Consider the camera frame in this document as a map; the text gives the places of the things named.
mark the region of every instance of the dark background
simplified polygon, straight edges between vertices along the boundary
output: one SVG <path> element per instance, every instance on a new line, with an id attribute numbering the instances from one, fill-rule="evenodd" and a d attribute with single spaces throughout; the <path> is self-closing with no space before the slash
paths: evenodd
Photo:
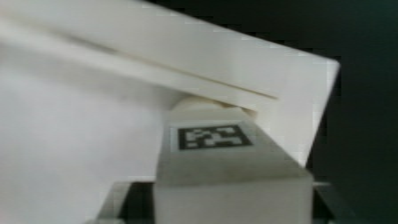
<path id="1" fill-rule="evenodd" d="M 308 167 L 357 216 L 398 223 L 398 1 L 153 3 L 341 62 Z"/>

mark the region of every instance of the white surface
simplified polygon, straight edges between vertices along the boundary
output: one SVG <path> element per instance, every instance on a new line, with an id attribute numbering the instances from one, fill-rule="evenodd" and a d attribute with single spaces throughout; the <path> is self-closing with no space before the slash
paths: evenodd
<path id="1" fill-rule="evenodd" d="M 112 182 L 155 173 L 181 93 L 126 77 L 256 110 L 306 163 L 332 60 L 133 1 L 0 0 L 0 11 L 2 223 L 91 219 Z"/>
<path id="2" fill-rule="evenodd" d="M 253 145 L 180 149 L 174 144 L 185 141 L 180 128 L 199 130 L 231 124 L 240 126 Z M 311 174 L 240 108 L 174 111 L 165 126 L 155 183 L 157 223 L 309 224 L 311 208 Z"/>
<path id="3" fill-rule="evenodd" d="M 54 31 L 2 19 L 4 41 L 256 110 L 263 130 L 306 164 L 340 67 L 334 60 L 142 2 L 0 0 L 0 6 L 6 14 Z"/>
<path id="4" fill-rule="evenodd" d="M 2 224 L 84 223 L 114 182 L 153 179 L 181 97 L 0 45 Z"/>

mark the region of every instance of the qr-like marker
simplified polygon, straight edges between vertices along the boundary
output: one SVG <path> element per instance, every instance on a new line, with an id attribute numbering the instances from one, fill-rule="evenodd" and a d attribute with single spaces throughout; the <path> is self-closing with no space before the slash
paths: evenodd
<path id="1" fill-rule="evenodd" d="M 238 125 L 181 128 L 180 149 L 210 149 L 253 145 Z"/>

